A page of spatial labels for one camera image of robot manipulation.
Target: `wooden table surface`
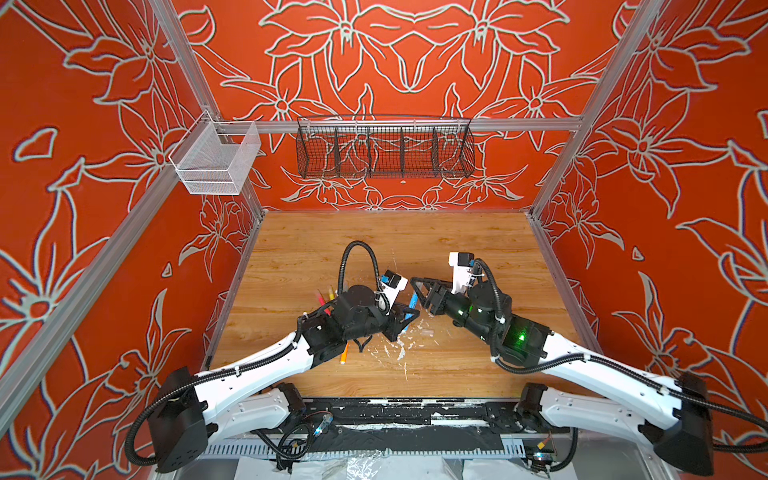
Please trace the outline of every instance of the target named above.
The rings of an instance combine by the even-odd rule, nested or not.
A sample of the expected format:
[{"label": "wooden table surface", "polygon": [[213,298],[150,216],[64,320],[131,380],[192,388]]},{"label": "wooden table surface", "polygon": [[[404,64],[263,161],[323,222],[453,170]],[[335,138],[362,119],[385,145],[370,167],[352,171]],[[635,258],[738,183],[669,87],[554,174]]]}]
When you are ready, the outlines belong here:
[{"label": "wooden table surface", "polygon": [[[269,212],[223,331],[212,367],[226,365],[283,338],[296,318],[328,296],[352,240],[376,252],[379,270],[401,276],[452,278],[451,251],[472,252],[491,267],[512,310],[579,340],[524,214],[426,212]],[[349,285],[373,288],[370,258],[356,247]],[[408,303],[410,286],[398,300]],[[345,365],[331,360],[288,378],[302,395],[517,397],[527,382],[573,393],[587,391],[544,374],[514,376],[490,361],[488,346],[447,316],[415,320],[397,343],[376,335],[363,353],[349,344]]]}]

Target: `aluminum frame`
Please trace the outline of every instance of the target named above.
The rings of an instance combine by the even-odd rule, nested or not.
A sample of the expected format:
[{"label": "aluminum frame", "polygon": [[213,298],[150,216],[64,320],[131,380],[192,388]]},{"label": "aluminum frame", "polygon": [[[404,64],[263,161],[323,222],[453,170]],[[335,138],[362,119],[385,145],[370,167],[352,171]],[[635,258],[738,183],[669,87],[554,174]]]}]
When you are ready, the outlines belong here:
[{"label": "aluminum frame", "polygon": [[[392,120],[370,120],[370,121],[314,121],[312,125],[325,124],[334,126],[354,127],[355,125],[365,124],[367,126],[393,126],[393,125],[415,125],[432,126],[440,120],[411,120],[403,119],[401,121]],[[456,120],[442,120],[441,124],[456,124]],[[222,121],[217,124],[217,131],[220,134],[245,135],[252,122],[249,121]],[[297,121],[262,121],[257,120],[253,123],[259,129],[261,134],[295,134],[299,131]],[[581,128],[583,121],[581,117],[573,118],[473,118],[472,131],[577,131]]]},{"label": "aluminum frame", "polygon": [[0,437],[8,431],[16,415],[38,388],[43,376],[178,183],[179,177],[172,166],[168,165],[160,171],[91,265],[0,378]]},{"label": "aluminum frame", "polygon": [[602,354],[603,349],[600,347],[598,338],[594,335],[594,332],[589,325],[589,321],[587,320],[587,316],[584,315],[584,311],[581,309],[581,305],[579,305],[571,285],[568,284],[568,278],[565,276],[563,267],[560,265],[557,256],[554,254],[554,250],[552,250],[552,245],[549,243],[544,228],[541,226],[538,219],[534,218],[530,213],[526,213],[525,216],[528,218],[528,223],[531,225],[533,235],[536,237],[536,243],[538,243],[538,249],[544,257],[544,262],[547,264],[547,269],[549,270],[550,275],[552,275],[554,285],[558,288],[560,298],[563,299],[565,310],[571,317],[576,333],[581,339],[581,344],[590,350]]},{"label": "aluminum frame", "polygon": [[568,138],[562,153],[560,153],[552,169],[550,169],[547,182],[541,187],[531,205],[531,212],[534,217],[541,217],[544,208],[554,193],[554,189],[560,184],[560,179],[565,175],[565,171],[571,162],[573,162],[579,148],[581,148],[581,145],[592,132],[594,123],[603,111],[603,107],[611,96],[611,92],[627,69],[632,55],[640,45],[643,36],[647,33],[651,22],[658,14],[663,3],[664,0],[641,2],[640,7],[632,15],[632,20],[629,26],[627,26],[627,30],[616,45],[616,52],[611,56],[608,66],[605,68],[600,80],[598,80],[598,85],[592,92],[592,96],[589,97],[587,106],[584,107],[580,127]]},{"label": "aluminum frame", "polygon": [[205,357],[203,358],[203,364],[200,366],[201,371],[208,370],[210,368],[210,363],[214,359],[216,349],[219,347],[219,341],[221,341],[221,334],[223,333],[224,327],[227,325],[227,320],[229,319],[230,313],[232,312],[232,306],[235,303],[237,291],[240,288],[240,282],[243,281],[243,275],[245,275],[245,270],[248,267],[250,256],[253,253],[253,246],[256,245],[259,231],[261,231],[261,224],[264,222],[264,217],[266,215],[266,212],[259,204],[259,199],[256,196],[256,192],[253,190],[253,185],[250,181],[246,180],[246,183],[243,186],[243,191],[240,192],[240,194],[246,198],[248,206],[256,217],[256,223],[253,225],[253,228],[250,231],[248,241],[243,246],[243,255],[240,257],[240,262],[237,264],[237,270],[235,271],[232,283],[230,284],[230,289],[227,291],[227,299],[224,300],[224,305],[221,307],[221,311],[219,312],[219,318],[216,321],[214,334],[210,338],[208,350],[206,350]]},{"label": "aluminum frame", "polygon": [[179,62],[184,77],[187,78],[192,93],[200,108],[207,110],[214,120],[221,119],[221,111],[216,103],[214,93],[211,91],[208,81],[205,79],[200,64],[197,63],[192,45],[187,40],[187,34],[181,27],[181,21],[176,13],[176,8],[170,0],[149,0],[154,16],[160,28],[163,29],[165,38],[170,44],[176,59]]}]

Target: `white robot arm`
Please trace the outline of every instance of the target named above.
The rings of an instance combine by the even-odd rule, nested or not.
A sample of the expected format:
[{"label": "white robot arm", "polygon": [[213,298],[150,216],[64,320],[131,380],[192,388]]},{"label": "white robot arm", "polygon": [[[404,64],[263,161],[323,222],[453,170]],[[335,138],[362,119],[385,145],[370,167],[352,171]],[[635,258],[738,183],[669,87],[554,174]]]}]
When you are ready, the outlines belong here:
[{"label": "white robot arm", "polygon": [[[455,326],[489,344],[491,360],[511,373],[545,372],[606,397],[577,396],[528,383],[515,407],[518,422],[525,428],[547,432],[553,427],[571,427],[613,435],[652,447],[672,466],[697,475],[712,475],[715,450],[768,451],[768,442],[713,444],[711,409],[766,430],[768,422],[709,402],[700,378],[689,373],[677,379],[654,375],[585,349],[512,313],[511,297],[499,290],[481,259],[470,253],[452,253],[449,264],[454,267],[452,283],[411,279],[425,310],[449,316]],[[482,273],[487,280],[475,282]],[[127,458],[137,465],[157,463],[159,472],[172,472],[191,462],[208,442],[283,424],[305,408],[296,388],[281,384],[268,393],[255,394],[335,358],[351,339],[382,333],[395,342],[419,316],[418,310],[396,303],[405,286],[406,279],[387,270],[377,293],[362,285],[352,286],[332,303],[305,313],[298,319],[295,333],[258,353],[195,376],[186,368],[172,372],[153,404],[131,426],[125,441]],[[151,458],[140,457],[133,449],[134,437],[145,420],[155,449]]]}]

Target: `red floral wallpaper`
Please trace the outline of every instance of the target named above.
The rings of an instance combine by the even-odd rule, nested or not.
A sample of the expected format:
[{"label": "red floral wallpaper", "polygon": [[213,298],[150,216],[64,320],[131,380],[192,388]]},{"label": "red floral wallpaper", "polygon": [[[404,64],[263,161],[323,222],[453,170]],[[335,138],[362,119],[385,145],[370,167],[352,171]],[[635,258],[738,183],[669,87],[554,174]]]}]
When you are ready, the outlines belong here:
[{"label": "red floral wallpaper", "polygon": [[[254,224],[242,197],[178,184],[0,441],[0,477],[148,475],[125,433],[168,373],[202,364]],[[136,445],[152,453],[148,431]]]},{"label": "red floral wallpaper", "polygon": [[[232,3],[174,0],[230,120],[312,114],[564,118],[581,113],[637,2]],[[263,137],[251,181],[278,210],[520,209],[563,132],[480,134],[464,180],[302,180],[290,135]]]},{"label": "red floral wallpaper", "polygon": [[[145,0],[4,2],[0,39],[1,375],[200,109]],[[134,477],[124,431],[202,363],[253,225],[241,197],[176,187],[0,439],[0,477]]]},{"label": "red floral wallpaper", "polygon": [[[768,5],[667,2],[542,223],[606,354],[766,418]],[[768,434],[715,415],[720,442]],[[768,455],[717,454],[718,478]]]},{"label": "red floral wallpaper", "polygon": [[142,0],[0,12],[0,375],[200,113]]}]

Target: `small white object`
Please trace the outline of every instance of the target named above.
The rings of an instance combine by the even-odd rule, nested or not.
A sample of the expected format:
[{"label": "small white object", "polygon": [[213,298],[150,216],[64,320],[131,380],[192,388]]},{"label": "small white object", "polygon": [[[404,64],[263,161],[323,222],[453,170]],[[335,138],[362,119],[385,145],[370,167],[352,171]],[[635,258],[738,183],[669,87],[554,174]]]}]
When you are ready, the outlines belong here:
[{"label": "small white object", "polygon": [[217,123],[203,112],[168,156],[191,194],[238,195],[261,148],[255,122],[239,144],[223,143]]},{"label": "small white object", "polygon": [[472,279],[471,266],[459,266],[458,252],[448,254],[448,265],[453,267],[453,288],[451,293],[464,293],[469,286],[469,280]]},{"label": "small white object", "polygon": [[[408,279],[405,277],[400,277],[400,281],[394,287],[386,285],[384,280],[380,280],[380,283],[382,290],[381,295],[386,296],[386,299],[389,301],[389,309],[385,312],[385,314],[389,314],[389,311],[392,309],[392,305],[395,304],[397,294],[405,290],[408,286]],[[384,307],[386,307],[386,304],[384,304],[384,299],[379,298],[379,308],[383,309]]]}]

